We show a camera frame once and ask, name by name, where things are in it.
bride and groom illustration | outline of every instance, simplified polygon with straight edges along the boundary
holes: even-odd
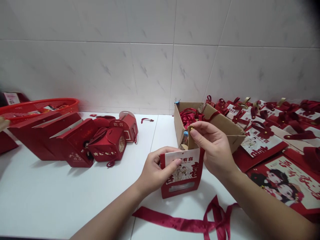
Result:
[[[178,182],[186,179],[191,179],[192,176],[190,173],[192,170],[187,166],[183,166],[180,164],[178,168],[173,173],[173,182]]]

red gift box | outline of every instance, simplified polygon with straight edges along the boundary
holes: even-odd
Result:
[[[98,131],[92,119],[86,119],[75,128],[57,137],[60,151],[71,167],[91,167],[93,156],[88,149],[90,140]]]
[[[248,171],[289,146],[275,136],[271,128],[257,121],[253,121],[246,129],[246,136],[241,147],[233,153],[234,161],[242,172]]]
[[[138,126],[133,113],[128,111],[120,112],[119,119],[110,121],[109,126],[122,128],[127,143],[137,143]]]
[[[42,142],[41,138],[35,134],[34,126],[51,121],[60,117],[59,112],[49,112],[32,119],[17,123],[8,128],[8,130],[19,139],[31,152],[33,152],[42,161],[52,161],[56,156]]]
[[[105,128],[90,141],[88,148],[97,162],[106,162],[121,160],[126,146],[122,128]]]
[[[319,220],[320,176],[281,154],[247,172],[266,192],[310,221]]]
[[[17,148],[16,142],[4,131],[0,132],[0,154]]]
[[[98,128],[101,128],[101,127],[109,128],[110,122],[115,119],[116,118],[113,116],[97,116],[96,119],[93,120],[93,122],[96,124]]]
[[[82,122],[78,113],[67,113],[51,121],[34,126],[34,133],[41,139],[45,147],[55,156],[56,161],[64,161],[60,141],[56,137],[74,128]]]

right hand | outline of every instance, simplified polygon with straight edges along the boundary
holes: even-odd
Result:
[[[190,134],[196,144],[205,150],[203,161],[210,173],[219,179],[239,171],[233,160],[228,138],[222,131],[208,122],[198,121],[192,126],[194,128]]]

left hand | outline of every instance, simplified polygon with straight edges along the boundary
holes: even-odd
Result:
[[[182,163],[182,159],[175,159],[164,169],[159,167],[160,154],[181,151],[174,147],[163,147],[148,154],[142,173],[135,182],[137,188],[144,196],[159,189]]]

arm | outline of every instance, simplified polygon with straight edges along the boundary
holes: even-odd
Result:
[[[150,193],[159,189],[181,164],[182,160],[176,159],[163,170],[159,167],[160,154],[176,151],[180,150],[173,147],[163,147],[149,153],[138,180],[70,239],[115,239],[140,202]]]
[[[227,136],[208,122],[196,122],[195,142],[205,149],[204,164],[226,187],[245,213],[272,239],[316,239],[317,227],[265,192],[240,172],[232,158]]]

